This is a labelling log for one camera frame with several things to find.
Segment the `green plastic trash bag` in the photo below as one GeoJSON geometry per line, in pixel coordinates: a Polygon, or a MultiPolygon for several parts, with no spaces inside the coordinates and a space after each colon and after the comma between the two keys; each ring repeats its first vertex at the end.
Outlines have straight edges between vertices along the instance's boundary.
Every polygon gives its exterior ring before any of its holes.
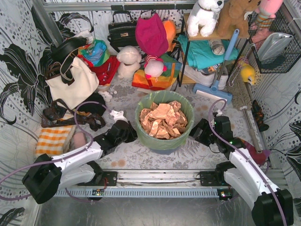
{"type": "Polygon", "coordinates": [[[190,102],[167,90],[146,95],[135,110],[138,139],[153,150],[173,150],[185,144],[194,119],[190,102]]]}

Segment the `blue trash bin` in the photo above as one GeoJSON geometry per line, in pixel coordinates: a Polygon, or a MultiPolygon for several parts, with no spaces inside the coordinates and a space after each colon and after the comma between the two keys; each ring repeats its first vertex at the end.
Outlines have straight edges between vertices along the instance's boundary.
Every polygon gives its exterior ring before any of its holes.
{"type": "Polygon", "coordinates": [[[182,142],[178,147],[174,148],[174,149],[166,149],[166,150],[156,150],[156,149],[150,149],[152,152],[156,153],[156,154],[160,154],[160,155],[170,155],[171,153],[174,153],[175,151],[177,151],[180,147],[184,146],[186,144],[186,142],[182,142]]]}

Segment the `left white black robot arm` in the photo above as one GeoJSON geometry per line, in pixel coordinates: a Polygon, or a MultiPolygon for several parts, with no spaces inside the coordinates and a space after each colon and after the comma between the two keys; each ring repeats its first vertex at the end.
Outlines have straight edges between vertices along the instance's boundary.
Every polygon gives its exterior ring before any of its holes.
{"type": "Polygon", "coordinates": [[[112,153],[122,143],[137,139],[137,133],[129,121],[118,120],[105,133],[73,151],[39,156],[22,179],[37,204],[50,200],[58,190],[77,184],[101,182],[103,171],[96,160],[112,153]]]}

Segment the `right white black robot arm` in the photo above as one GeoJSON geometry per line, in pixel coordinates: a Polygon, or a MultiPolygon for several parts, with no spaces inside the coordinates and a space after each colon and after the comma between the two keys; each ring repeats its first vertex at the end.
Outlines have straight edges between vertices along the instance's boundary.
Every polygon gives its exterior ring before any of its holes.
{"type": "Polygon", "coordinates": [[[257,226],[293,225],[292,195],[260,169],[241,139],[233,136],[227,116],[215,117],[213,124],[201,119],[190,136],[205,146],[217,144],[219,152],[227,158],[215,170],[198,174],[202,186],[233,187],[251,209],[257,226]]]}

